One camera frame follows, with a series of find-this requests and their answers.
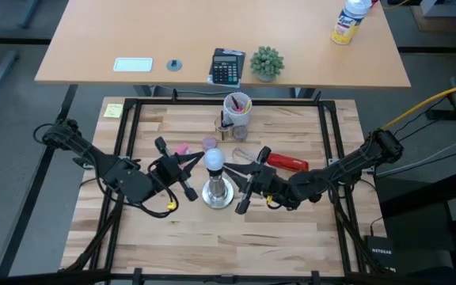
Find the small plant pot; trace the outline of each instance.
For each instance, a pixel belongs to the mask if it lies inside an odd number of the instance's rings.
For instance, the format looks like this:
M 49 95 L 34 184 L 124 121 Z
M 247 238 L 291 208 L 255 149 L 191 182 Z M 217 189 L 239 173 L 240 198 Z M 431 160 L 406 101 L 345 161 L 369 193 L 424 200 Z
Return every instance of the small plant pot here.
M 271 82 L 276 79 L 275 75 L 257 75 L 258 79 L 260 79 L 262 82 Z

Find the pen holder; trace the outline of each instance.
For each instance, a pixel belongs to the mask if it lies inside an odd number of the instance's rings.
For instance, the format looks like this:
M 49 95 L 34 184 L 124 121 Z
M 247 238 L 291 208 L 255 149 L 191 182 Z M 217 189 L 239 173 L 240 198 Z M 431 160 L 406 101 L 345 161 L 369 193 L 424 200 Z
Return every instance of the pen holder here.
M 241 107 L 242 109 L 244 109 L 245 106 L 249 104 L 247 110 L 245 110 L 245 112 L 235 111 L 234 101 L 232 100 L 232 98 L 235 99 L 238 104 L 241 104 L 239 107 Z M 226 117 L 225 120 L 229 120 L 229 122 L 225 123 L 233 124 L 234 127 L 245 126 L 249 124 L 249 121 L 251 120 L 252 108 L 253 105 L 251 103 L 251 98 L 245 95 L 244 93 L 235 92 L 226 96 L 224 102 L 222 103 L 222 109 Z
M 222 142 L 234 136 L 234 126 L 221 127 L 221 116 L 217 116 L 214 120 L 215 136 Z

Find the potted plant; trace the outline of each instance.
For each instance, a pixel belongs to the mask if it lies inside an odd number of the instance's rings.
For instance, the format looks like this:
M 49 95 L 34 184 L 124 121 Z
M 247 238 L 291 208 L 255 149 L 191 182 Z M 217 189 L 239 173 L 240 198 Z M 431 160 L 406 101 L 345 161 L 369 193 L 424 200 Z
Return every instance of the potted plant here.
M 283 57 L 275 48 L 259 47 L 251 58 L 251 72 L 262 82 L 271 82 L 284 68 Z

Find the yellow wire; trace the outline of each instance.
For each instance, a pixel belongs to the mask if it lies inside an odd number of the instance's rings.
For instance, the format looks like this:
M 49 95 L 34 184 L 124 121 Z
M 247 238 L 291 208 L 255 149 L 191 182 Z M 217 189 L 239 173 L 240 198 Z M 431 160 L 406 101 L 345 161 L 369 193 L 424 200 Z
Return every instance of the yellow wire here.
M 436 94 L 436 95 L 434 95 L 434 96 L 428 98 L 427 100 L 425 100 L 425 101 L 419 103 L 418 105 L 412 107 L 411 109 L 409 109 L 408 111 L 406 111 L 404 114 L 400 115 L 399 117 L 397 117 L 397 118 L 394 119 L 393 121 L 391 121 L 391 122 L 387 123 L 386 125 L 384 125 L 384 126 L 382 127 L 382 129 L 383 129 L 383 130 L 388 129 L 388 127 L 390 127 L 390 126 L 394 125 L 396 122 L 398 122 L 398 121 L 404 119 L 406 116 L 410 115 L 412 112 L 415 112 L 417 109 L 423 107 L 424 105 L 426 105 L 426 104 L 428 104 L 428 103 L 430 103 L 430 102 L 432 102 L 432 101 L 434 101 L 434 100 L 437 100 L 437 99 L 439 99 L 439 98 L 441 98 L 441 97 L 445 97 L 446 95 L 451 94 L 451 93 L 453 93 L 453 92 L 456 92 L 456 87 L 455 87 L 455 88 L 452 88 L 452 89 L 448 89 L 448 90 L 446 90 L 446 91 L 442 91 L 441 93 Z
M 398 3 L 398 4 L 390 6 L 390 7 L 385 7 L 383 4 L 381 4 L 381 7 L 383 7 L 383 9 L 385 9 L 385 10 L 391 10 L 391 9 L 396 8 L 398 6 L 404 5 L 405 3 L 409 2 L 409 1 L 411 1 L 411 0 L 404 0 L 404 1 L 400 2 L 400 3 Z

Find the wooden table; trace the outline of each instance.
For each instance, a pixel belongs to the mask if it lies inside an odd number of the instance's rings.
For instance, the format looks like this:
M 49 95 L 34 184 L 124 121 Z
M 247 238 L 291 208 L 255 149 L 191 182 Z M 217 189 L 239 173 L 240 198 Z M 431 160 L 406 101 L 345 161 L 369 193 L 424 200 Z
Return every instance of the wooden table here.
M 93 144 L 106 153 L 113 152 L 120 119 L 105 118 L 103 114 L 108 103 L 123 102 L 122 97 L 104 99 Z M 336 101 L 336 105 L 344 149 L 349 153 L 363 142 L 355 102 Z M 214 134 L 212 122 L 220 110 L 220 105 L 143 105 L 133 158 L 142 159 L 142 168 L 146 169 L 159 155 L 154 147 L 159 135 L 171 151 L 184 142 L 193 152 L 202 150 L 203 138 Z M 327 123 L 332 134 L 332 124 L 329 120 Z M 130 125 L 126 127 L 121 154 L 126 152 Z M 330 142 L 335 155 L 333 135 Z M 247 141 L 219 144 L 228 162 L 248 163 L 242 158 L 232 158 L 236 146 L 254 154 L 269 146 L 278 154 L 307 160 L 311 169 L 325 167 L 315 107 L 255 106 Z M 278 174 L 289 177 L 292 173 L 278 169 Z M 86 172 L 84 180 L 92 177 L 93 172 Z M 200 193 L 207 179 L 202 160 L 188 182 Z M 373 182 L 367 175 L 363 179 Z M 253 196 L 247 214 L 238 215 L 234 212 L 241 198 L 238 192 L 228 208 L 213 210 L 201 195 L 196 201 L 188 202 L 180 185 L 175 184 L 172 190 L 180 200 L 180 207 L 168 218 L 151 218 L 132 207 L 123 209 L 113 272 L 132 273 L 134 268 L 142 268 L 146 274 L 309 276 L 312 270 L 318 270 L 321 276 L 343 275 L 333 206 L 326 196 L 315 204 L 303 202 L 297 211 L 270 210 L 264 199 Z M 369 234 L 370 223 L 381 217 L 377 193 L 360 182 L 355 186 L 353 198 L 360 233 Z M 167 199 L 162 192 L 144 204 L 151 210 L 164 211 Z M 80 189 L 62 266 L 70 265 L 94 236 L 102 200 L 96 183 L 85 184 Z M 386 235 L 382 221 L 374 224 L 374 231 Z M 105 260 L 107 240 L 101 260 Z M 349 238 L 348 249 L 352 267 L 356 268 Z
M 351 44 L 330 40 L 344 0 L 70 0 L 38 82 L 205 85 L 215 48 L 247 53 L 244 86 L 410 87 L 380 3 Z M 260 82 L 249 60 L 276 48 L 285 69 Z M 150 57 L 151 72 L 115 72 L 119 57 Z M 181 70 L 166 63 L 179 59 Z

